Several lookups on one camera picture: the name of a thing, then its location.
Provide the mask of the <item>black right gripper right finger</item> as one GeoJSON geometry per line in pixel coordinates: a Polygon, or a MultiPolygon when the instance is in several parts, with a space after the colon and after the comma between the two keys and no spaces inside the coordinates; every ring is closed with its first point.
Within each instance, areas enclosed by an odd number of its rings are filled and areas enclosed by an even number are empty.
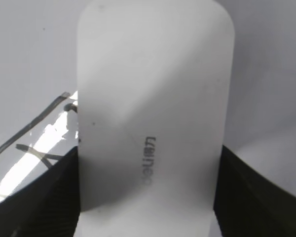
{"type": "Polygon", "coordinates": [[[214,213],[224,237],[296,237],[296,197],[222,147],[214,213]]]}

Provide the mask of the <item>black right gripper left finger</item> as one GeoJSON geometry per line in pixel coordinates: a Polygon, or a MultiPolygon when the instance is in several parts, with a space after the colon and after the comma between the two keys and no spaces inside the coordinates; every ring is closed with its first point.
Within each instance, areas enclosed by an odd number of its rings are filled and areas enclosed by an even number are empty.
{"type": "Polygon", "coordinates": [[[80,215],[77,147],[0,203],[0,237],[72,237],[80,215]]]}

